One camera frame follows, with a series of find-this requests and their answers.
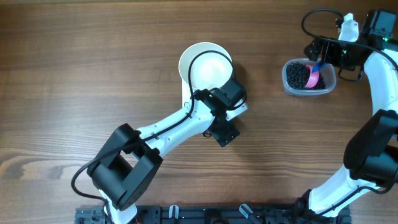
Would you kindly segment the pink scoop with blue handle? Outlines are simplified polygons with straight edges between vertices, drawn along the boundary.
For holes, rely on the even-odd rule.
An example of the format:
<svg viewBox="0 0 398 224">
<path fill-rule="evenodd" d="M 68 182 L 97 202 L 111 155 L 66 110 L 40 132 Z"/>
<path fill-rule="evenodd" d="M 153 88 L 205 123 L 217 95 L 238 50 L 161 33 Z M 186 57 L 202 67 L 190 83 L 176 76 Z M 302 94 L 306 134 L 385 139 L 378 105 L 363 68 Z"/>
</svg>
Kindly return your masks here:
<svg viewBox="0 0 398 224">
<path fill-rule="evenodd" d="M 310 70 L 310 75 L 305 88 L 313 88 L 320 79 L 320 70 L 326 66 L 324 62 L 318 62 L 314 66 L 306 65 L 305 67 Z"/>
</svg>

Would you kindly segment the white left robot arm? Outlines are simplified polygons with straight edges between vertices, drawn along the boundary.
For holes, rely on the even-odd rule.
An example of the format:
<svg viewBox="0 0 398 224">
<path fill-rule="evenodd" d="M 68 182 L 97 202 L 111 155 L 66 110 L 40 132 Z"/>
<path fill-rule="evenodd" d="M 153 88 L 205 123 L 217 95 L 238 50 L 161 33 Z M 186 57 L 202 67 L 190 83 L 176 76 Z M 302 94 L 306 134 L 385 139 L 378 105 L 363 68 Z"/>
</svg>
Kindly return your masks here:
<svg viewBox="0 0 398 224">
<path fill-rule="evenodd" d="M 196 134 L 209 133 L 222 147 L 239 135 L 232 120 L 244 111 L 246 90 L 236 79 L 221 88 L 197 90 L 191 101 L 165 119 L 139 129 L 114 130 L 87 174 L 106 199 L 111 223 L 130 223 L 135 202 L 147 190 L 164 157 Z"/>
</svg>

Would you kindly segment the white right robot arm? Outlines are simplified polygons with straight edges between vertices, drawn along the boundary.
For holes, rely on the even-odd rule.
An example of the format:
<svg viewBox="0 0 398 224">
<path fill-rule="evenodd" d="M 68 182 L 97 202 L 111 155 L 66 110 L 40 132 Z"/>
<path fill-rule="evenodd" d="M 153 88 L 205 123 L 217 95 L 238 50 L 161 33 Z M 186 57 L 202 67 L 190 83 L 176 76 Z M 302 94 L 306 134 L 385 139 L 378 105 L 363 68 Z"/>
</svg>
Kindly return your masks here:
<svg viewBox="0 0 398 224">
<path fill-rule="evenodd" d="M 397 137 L 397 41 L 392 38 L 397 14 L 371 10 L 362 28 L 349 15 L 337 10 L 337 39 L 313 37 L 304 53 L 321 69 L 330 64 L 339 70 L 360 68 L 371 89 L 373 115 L 350 139 L 342 167 L 323 185 L 298 198 L 292 218 L 304 223 L 335 218 L 360 196 L 383 195 L 397 183 L 397 148 L 389 145 Z"/>
</svg>

